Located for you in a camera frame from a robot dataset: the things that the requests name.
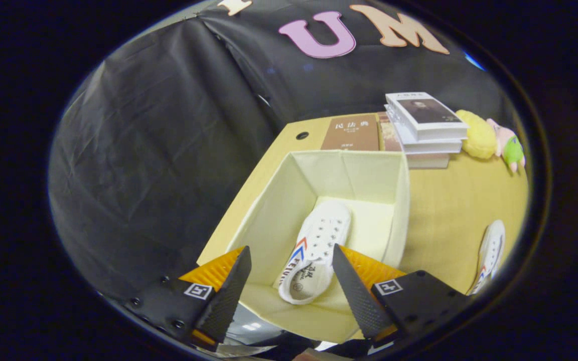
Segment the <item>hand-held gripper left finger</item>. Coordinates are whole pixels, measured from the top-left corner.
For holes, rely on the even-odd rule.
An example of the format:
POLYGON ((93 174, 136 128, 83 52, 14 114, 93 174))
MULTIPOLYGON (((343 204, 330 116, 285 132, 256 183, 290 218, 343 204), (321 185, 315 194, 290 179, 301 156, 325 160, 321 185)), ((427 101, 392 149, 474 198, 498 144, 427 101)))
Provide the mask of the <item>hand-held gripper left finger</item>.
POLYGON ((245 245, 183 276, 161 277, 123 306, 175 340, 216 351, 225 340, 251 269, 250 248, 245 245))

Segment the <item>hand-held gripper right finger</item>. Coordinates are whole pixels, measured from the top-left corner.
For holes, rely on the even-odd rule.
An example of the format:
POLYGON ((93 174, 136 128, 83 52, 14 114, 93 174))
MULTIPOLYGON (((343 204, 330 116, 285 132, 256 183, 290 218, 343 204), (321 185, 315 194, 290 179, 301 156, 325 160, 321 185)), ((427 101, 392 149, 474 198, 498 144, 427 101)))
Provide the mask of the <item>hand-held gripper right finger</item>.
POLYGON ((404 273, 342 245, 334 247, 332 266, 371 342, 427 334, 459 315, 471 300, 424 270, 404 273))

